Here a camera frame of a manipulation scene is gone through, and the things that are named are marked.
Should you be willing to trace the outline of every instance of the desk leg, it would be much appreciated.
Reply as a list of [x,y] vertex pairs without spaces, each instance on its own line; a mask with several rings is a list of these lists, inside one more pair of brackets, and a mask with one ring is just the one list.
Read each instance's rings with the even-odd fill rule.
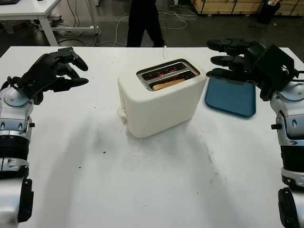
[[96,21],[95,21],[95,9],[93,7],[93,4],[92,4],[92,0],[88,0],[87,2],[89,4],[89,11],[91,12],[90,16],[91,16],[91,19],[92,19],[92,23],[93,23],[93,27],[94,27],[94,33],[95,34],[98,34],[98,29],[97,29],[97,25],[96,25]]
[[46,34],[47,40],[50,46],[58,46],[58,43],[55,39],[54,33],[49,25],[49,21],[46,16],[38,16],[40,24],[43,28],[44,33]]

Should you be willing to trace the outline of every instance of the black bin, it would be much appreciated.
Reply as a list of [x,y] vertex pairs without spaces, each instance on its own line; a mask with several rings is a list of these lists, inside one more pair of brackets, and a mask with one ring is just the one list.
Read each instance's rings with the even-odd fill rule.
[[257,16],[259,23],[268,24],[276,11],[281,7],[280,1],[265,0],[260,13]]

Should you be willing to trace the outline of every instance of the white desk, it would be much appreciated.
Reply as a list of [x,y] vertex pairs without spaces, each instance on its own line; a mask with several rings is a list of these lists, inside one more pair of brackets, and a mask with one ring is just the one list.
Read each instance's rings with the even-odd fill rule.
[[[55,50],[11,47],[0,58],[0,81],[22,76],[40,55]],[[276,115],[258,90],[251,119],[209,109],[202,95],[191,121],[149,138],[136,139],[122,125],[117,77],[126,68],[183,57],[208,71],[214,67],[209,58],[218,54],[167,50],[164,60],[162,48],[75,48],[89,66],[76,71],[90,82],[46,92],[34,108],[28,156],[34,209],[21,228],[282,227],[282,161],[270,129]]]
[[52,11],[61,0],[21,0],[13,5],[0,6],[1,20],[34,20],[38,19],[46,34],[47,40],[51,46],[58,46],[49,25],[47,15]]

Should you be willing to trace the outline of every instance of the blue tray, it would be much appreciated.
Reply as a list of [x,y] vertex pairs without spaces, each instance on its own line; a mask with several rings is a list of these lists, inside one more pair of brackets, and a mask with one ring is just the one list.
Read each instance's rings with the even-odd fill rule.
[[231,114],[252,117],[256,113],[256,87],[236,85],[211,78],[205,95],[208,107]]

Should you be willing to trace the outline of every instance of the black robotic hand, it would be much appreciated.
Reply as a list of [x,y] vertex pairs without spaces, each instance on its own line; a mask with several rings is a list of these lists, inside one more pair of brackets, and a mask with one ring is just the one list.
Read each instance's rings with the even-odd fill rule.
[[86,78],[79,77],[69,63],[83,71],[88,70],[86,63],[72,47],[62,48],[57,52],[42,55],[21,78],[8,77],[1,90],[8,86],[22,90],[28,98],[34,99],[34,104],[38,105],[43,100],[43,92],[47,90],[67,91],[88,83]]
[[281,91],[299,76],[294,60],[275,45],[265,47],[243,39],[215,39],[209,40],[207,46],[226,52],[228,56],[212,57],[211,62],[229,68],[215,68],[207,73],[208,77],[234,84],[253,83],[261,89],[260,97],[264,101],[269,101],[274,91]]

